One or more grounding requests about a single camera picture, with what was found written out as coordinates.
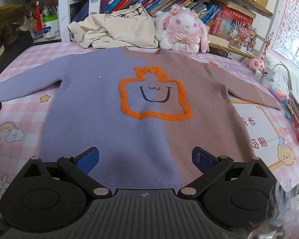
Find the alphabet poster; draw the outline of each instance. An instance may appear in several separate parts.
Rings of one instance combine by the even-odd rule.
[[[299,0],[287,0],[271,49],[291,62],[295,59],[299,50]]]
[[[274,126],[261,105],[232,100],[245,123],[255,156],[261,158],[271,171],[282,165],[292,165],[296,159],[292,149]]]

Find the orange embroidered outline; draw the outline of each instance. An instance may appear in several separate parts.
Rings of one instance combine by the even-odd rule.
[[[122,109],[123,113],[125,113],[126,115],[129,115],[130,117],[132,117],[134,119],[155,117],[158,119],[171,120],[171,121],[189,119],[193,116],[192,110],[186,101],[185,86],[182,84],[182,82],[180,82],[179,80],[176,80],[176,79],[168,80],[168,74],[163,73],[161,67],[153,67],[153,68],[151,68],[151,67],[144,67],[144,68],[134,67],[134,70],[136,72],[137,78],[126,78],[126,79],[123,79],[119,84],[119,91],[121,94],[121,109]],[[147,74],[147,73],[156,75],[158,77],[159,82],[175,82],[177,84],[178,91],[179,91],[178,102],[184,110],[183,114],[170,115],[170,114],[163,114],[163,113],[158,113],[158,112],[154,112],[154,111],[145,111],[142,113],[137,113],[129,108],[126,85],[129,82],[146,81],[147,79],[145,77],[145,74]]]

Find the white shelf post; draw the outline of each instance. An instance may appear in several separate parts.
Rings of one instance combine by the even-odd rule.
[[[59,0],[59,23],[62,42],[70,41],[68,25],[70,24],[70,0]]]

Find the gray ribbed plate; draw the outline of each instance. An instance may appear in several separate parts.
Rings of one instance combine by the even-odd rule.
[[[210,221],[197,201],[173,190],[118,190],[94,200],[75,223],[54,232],[8,230],[1,239],[218,239],[229,232]]]

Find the black smile embroidery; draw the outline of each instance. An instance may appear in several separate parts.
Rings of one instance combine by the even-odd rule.
[[[169,100],[169,97],[170,97],[170,95],[171,95],[171,87],[167,87],[167,86],[165,86],[167,89],[168,89],[168,92],[167,92],[167,96],[166,96],[166,99],[165,100],[163,100],[163,101],[150,101],[149,99],[147,99],[146,98],[146,95],[145,95],[145,93],[144,93],[144,91],[143,91],[143,86],[140,86],[140,89],[141,89],[141,92],[142,92],[142,95],[143,95],[143,98],[146,100],[146,101],[148,101],[148,102],[162,102],[162,103],[164,103],[164,102],[166,102],[166,101],[168,101]],[[153,88],[150,88],[149,87],[149,89],[151,89],[151,90],[159,90],[160,88],[156,88],[156,87],[153,87]]]

